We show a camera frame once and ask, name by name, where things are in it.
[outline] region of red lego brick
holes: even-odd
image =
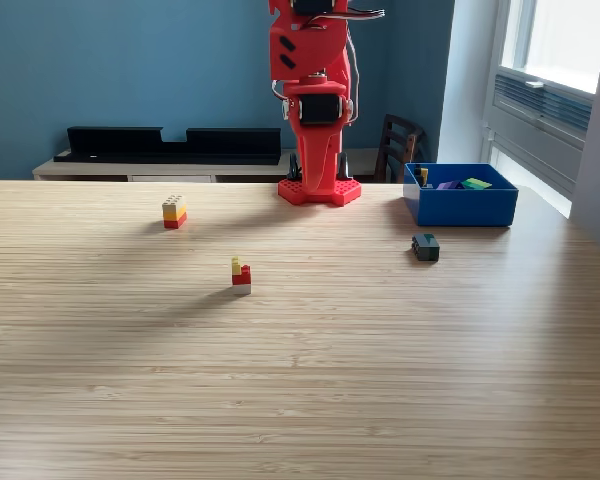
[[[241,275],[232,275],[234,285],[251,285],[251,267],[244,265]]]
[[[182,217],[180,217],[180,220],[178,220],[177,222],[165,220],[164,228],[168,228],[170,230],[177,230],[182,225],[184,225],[184,222],[186,222],[186,221],[187,221],[187,212],[185,212],[184,215],[182,215]]]

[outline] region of wooden chair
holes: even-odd
[[[406,137],[394,130],[394,126],[396,125],[406,131]],[[426,134],[419,125],[409,122],[404,118],[387,115],[384,119],[382,139],[380,140],[380,148],[378,150],[378,161],[376,162],[374,176],[375,182],[386,183],[388,164],[391,168],[391,182],[404,183],[404,166],[415,160],[425,137]],[[398,146],[392,146],[391,141],[398,144]],[[389,162],[389,157],[395,159],[400,167],[394,168]]]

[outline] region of black tray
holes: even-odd
[[[163,142],[160,127],[71,127],[71,152],[56,162],[277,165],[279,128],[190,128],[186,142]]]

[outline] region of window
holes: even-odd
[[[501,168],[570,199],[600,75],[600,0],[499,2],[482,161],[497,147]]]
[[[502,66],[595,93],[600,0],[511,0]]]

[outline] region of white lego brick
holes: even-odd
[[[187,204],[182,195],[171,195],[166,202],[162,204],[162,211],[164,213],[178,213]]]
[[[251,295],[251,285],[234,285],[232,293],[240,296]]]

